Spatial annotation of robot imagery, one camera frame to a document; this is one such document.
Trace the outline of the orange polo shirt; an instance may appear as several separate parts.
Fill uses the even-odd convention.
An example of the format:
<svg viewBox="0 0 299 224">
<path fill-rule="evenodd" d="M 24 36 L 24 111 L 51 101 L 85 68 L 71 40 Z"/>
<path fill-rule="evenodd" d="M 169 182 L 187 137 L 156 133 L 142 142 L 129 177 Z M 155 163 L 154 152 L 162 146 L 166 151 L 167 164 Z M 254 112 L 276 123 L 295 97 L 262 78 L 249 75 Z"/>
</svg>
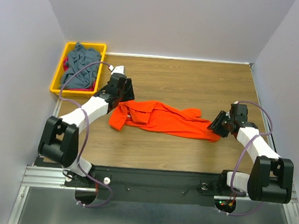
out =
<svg viewBox="0 0 299 224">
<path fill-rule="evenodd" d="M 197 108 L 176 109 L 159 101 L 121 102 L 111 114 L 109 125 L 116 131 L 138 127 L 176 137 L 217 142 L 220 137 L 208 129 L 209 120 Z"/>
</svg>

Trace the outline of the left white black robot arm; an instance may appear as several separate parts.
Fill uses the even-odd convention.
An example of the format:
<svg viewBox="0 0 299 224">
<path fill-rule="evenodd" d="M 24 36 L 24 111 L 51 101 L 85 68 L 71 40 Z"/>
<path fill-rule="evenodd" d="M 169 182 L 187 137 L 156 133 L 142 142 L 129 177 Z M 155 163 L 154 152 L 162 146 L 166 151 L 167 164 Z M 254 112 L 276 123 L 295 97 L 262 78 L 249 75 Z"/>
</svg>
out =
<svg viewBox="0 0 299 224">
<path fill-rule="evenodd" d="M 114 73 L 107 85 L 92 96 L 84 105 L 78 106 L 74 111 L 60 118 L 51 116 L 47 119 L 38 153 L 64 168 L 77 174 L 77 180 L 83 186 L 98 183 L 107 187 L 95 179 L 95 167 L 82 158 L 83 149 L 79 149 L 79 134 L 85 130 L 86 137 L 83 143 L 85 147 L 90 124 L 113 109 L 120 102 L 134 100 L 134 90 L 131 78 L 125 74 Z"/>
</svg>

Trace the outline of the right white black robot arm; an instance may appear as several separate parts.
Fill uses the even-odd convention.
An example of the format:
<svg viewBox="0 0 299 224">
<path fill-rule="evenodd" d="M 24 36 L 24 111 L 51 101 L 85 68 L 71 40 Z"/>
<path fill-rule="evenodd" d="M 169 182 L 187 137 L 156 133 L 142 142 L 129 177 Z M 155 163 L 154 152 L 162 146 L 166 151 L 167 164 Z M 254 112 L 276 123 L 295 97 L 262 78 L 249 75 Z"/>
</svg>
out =
<svg viewBox="0 0 299 224">
<path fill-rule="evenodd" d="M 264 140 L 267 134 L 248 121 L 246 102 L 231 104 L 229 112 L 220 111 L 208 129 L 222 138 L 233 135 L 253 161 L 250 174 L 238 171 L 238 165 L 234 170 L 222 171 L 216 184 L 218 192 L 246 194 L 253 201 L 291 201 L 294 164 L 278 155 Z"/>
</svg>

